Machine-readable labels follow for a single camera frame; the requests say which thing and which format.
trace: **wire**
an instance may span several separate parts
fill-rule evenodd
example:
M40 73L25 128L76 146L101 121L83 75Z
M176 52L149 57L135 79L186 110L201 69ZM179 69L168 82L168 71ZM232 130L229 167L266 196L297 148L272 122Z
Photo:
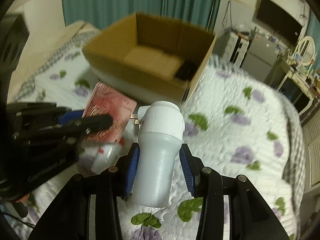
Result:
M228 3L227 3L227 6L226 6L226 11L224 13L224 17L223 17L223 20L222 20L222 27L224 30L226 30L227 28L227 23L228 23L228 9L229 9L229 6L230 6L230 24L231 24L231 29L233 29L233 26L232 26L232 16L231 16L231 1L229 0Z
M299 0L300 12L299 12L299 18L298 18L297 22L300 20L301 15L302 15L302 6L301 6L301 3L302 3L302 2Z
M7 213L7 212L1 212L1 214L3 214L3 215L5 215L5 216L8 216L8 217L11 217L11 218L15 219L15 220L17 220L18 222L20 222L20 223L22 223L22 224L26 225L27 227L30 227L30 228L34 228L34 227L35 227L35 225L34 225L34 224L31 224L31 223L29 223L29 222L24 222L24 221L22 221L21 219L19 219L19 218L17 218L17 217L15 217L15 216L13 216L12 214L9 214L9 213Z
M231 29L233 29L233 27L232 27L232 17L231 17L231 1L229 1L230 2L230 24L231 24Z

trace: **white plastic object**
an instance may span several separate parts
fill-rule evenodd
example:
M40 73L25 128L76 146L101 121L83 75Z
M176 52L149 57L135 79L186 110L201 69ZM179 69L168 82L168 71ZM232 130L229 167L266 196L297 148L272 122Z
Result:
M146 111L149 109L150 106L140 106L137 113L137 118L139 123L142 122L142 118L144 117Z
M140 125L140 158L132 202L148 207L166 207L174 159L181 148L185 129L183 116L175 104L158 101L146 109Z
M100 174L105 169L114 165L114 161L120 153L122 146L118 143L106 143L100 146L98 154L91 166L95 174Z

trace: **television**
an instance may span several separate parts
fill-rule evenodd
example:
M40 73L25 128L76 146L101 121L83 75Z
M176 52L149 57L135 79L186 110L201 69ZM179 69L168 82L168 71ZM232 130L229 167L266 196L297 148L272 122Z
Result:
M257 19L273 28L291 44L297 44L302 25L273 1L261 0Z

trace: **purple flower pattern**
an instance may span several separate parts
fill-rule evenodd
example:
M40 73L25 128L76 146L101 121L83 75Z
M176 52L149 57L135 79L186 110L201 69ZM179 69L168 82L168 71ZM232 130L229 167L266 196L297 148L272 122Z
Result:
M278 210L277 208L272 208L271 210L273 211L273 213L276 215L277 219L279 220L281 217L281 211Z
M185 123L183 136L196 136L198 133L199 129L193 123Z
M256 101L263 103L266 99L263 95L263 93L261 93L259 90L255 89L251 92L251 96L253 97L253 99L255 99Z
M53 73L53 74L51 74L51 75L49 76L49 78L50 78L51 80L58 80L58 79L60 79L60 75L57 74L57 73Z
M77 96L80 96L80 97L83 97L85 98L86 96L88 96L88 91L87 89L85 89L83 86L77 86L73 92L77 95Z
M141 226L134 231L130 240L162 240L162 238L157 229Z
M280 158L283 155L283 146L280 143L280 141L274 141L273 148L274 148L275 155Z
M217 76L222 77L222 78L224 78L224 79L230 77L227 73L222 73L222 72L217 72Z
M250 125L251 120L249 117L243 115L243 114L232 114L231 115L231 121L240 125Z
M231 158L231 162L240 164L252 164L254 154L248 146L237 147L235 154Z

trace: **book cover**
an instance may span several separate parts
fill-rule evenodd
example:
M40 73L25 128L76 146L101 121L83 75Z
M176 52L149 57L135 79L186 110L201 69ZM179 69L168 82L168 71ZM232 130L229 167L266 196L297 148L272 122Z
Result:
M98 82L82 117L110 114L113 124L108 130L90 134L86 139L97 142L119 142L137 102L112 87Z

